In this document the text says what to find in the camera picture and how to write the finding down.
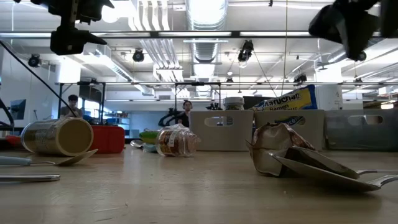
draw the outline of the metal utensil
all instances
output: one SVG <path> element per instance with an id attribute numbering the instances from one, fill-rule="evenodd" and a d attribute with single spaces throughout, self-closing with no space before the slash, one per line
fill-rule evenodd
<path id="1" fill-rule="evenodd" d="M 131 142 L 130 142 L 130 145 L 132 146 L 132 147 L 136 147 L 136 148 L 138 148 L 138 149 L 142 149 L 142 147 L 143 147 L 143 141 L 141 141 L 141 140 L 132 140 Z"/>
<path id="2" fill-rule="evenodd" d="M 0 175 L 0 182 L 45 182 L 60 178 L 60 175 Z"/>
<path id="3" fill-rule="evenodd" d="M 295 149 L 296 151 L 300 152 L 303 157 L 306 159 L 310 160 L 312 163 L 316 164 L 318 168 L 325 169 L 327 171 L 343 175 L 345 177 L 353 178 L 353 179 L 358 179 L 360 175 L 363 174 L 375 174 L 375 173 L 380 173 L 380 174 L 398 174 L 398 170 L 358 170 L 355 171 L 353 169 L 350 169 L 344 165 L 341 165 L 340 163 L 329 159 L 328 157 L 315 152 L 310 149 L 306 149 L 303 147 L 298 147 L 298 146 L 292 146 L 292 149 Z"/>
<path id="4" fill-rule="evenodd" d="M 352 178 L 348 178 L 342 175 L 334 174 L 327 170 L 319 169 L 313 166 L 308 166 L 301 162 L 293 161 L 290 159 L 285 159 L 280 156 L 272 155 L 271 156 L 279 161 L 281 164 L 285 165 L 289 169 L 294 172 L 304 176 L 311 178 L 313 180 L 317 180 L 319 183 L 324 185 L 329 185 L 331 187 L 345 189 L 345 190 L 354 190 L 358 192 L 370 192 L 374 190 L 379 190 L 384 184 L 388 184 L 395 180 L 398 180 L 398 175 L 387 175 L 376 180 L 361 182 L 358 180 L 354 180 Z"/>
<path id="5" fill-rule="evenodd" d="M 0 165 L 30 166 L 31 164 L 51 164 L 54 166 L 70 166 L 82 161 L 83 159 L 89 158 L 97 151 L 98 149 L 94 149 L 58 163 L 50 161 L 32 162 L 31 159 L 26 158 L 0 156 Z"/>

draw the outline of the person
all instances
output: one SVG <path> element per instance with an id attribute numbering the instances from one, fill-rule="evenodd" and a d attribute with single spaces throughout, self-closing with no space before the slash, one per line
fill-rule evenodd
<path id="1" fill-rule="evenodd" d="M 189 113 L 191 112 L 192 109 L 192 103 L 189 100 L 185 100 L 184 104 L 182 105 L 182 108 L 185 110 L 183 113 L 180 113 L 177 117 L 176 120 L 178 124 L 182 124 L 185 127 L 189 128 Z"/>
<path id="2" fill-rule="evenodd" d="M 69 101 L 69 106 L 72 108 L 73 112 L 75 112 L 77 118 L 82 118 L 83 117 L 83 112 L 81 109 L 77 108 L 77 101 L 79 100 L 79 97 L 76 95 L 70 95 L 68 97 Z M 67 106 L 61 107 L 61 118 L 74 118 L 75 116 L 73 113 L 70 111 L 70 109 Z"/>

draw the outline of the red container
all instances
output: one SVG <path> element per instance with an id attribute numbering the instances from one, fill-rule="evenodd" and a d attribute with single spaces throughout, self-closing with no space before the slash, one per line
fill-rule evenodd
<path id="1" fill-rule="evenodd" d="M 124 149 L 124 129 L 119 126 L 93 125 L 94 141 L 90 150 L 97 153 L 120 153 Z"/>

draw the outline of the jar lid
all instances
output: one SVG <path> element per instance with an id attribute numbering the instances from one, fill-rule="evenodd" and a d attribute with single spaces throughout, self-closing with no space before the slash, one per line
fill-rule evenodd
<path id="1" fill-rule="evenodd" d="M 224 99 L 224 105 L 229 105 L 229 104 L 243 105 L 244 99 L 243 97 L 227 97 Z"/>

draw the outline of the wooden tabletop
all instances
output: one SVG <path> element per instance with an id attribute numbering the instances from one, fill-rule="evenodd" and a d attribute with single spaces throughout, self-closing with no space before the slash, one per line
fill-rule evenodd
<path id="1" fill-rule="evenodd" d="M 397 153 L 325 154 L 353 169 L 398 169 Z M 247 152 L 174 158 L 127 146 L 73 167 L 0 167 L 0 174 L 61 175 L 57 182 L 0 183 L 0 223 L 7 224 L 398 222 L 398 182 L 366 194 L 337 192 L 307 179 L 264 177 Z"/>

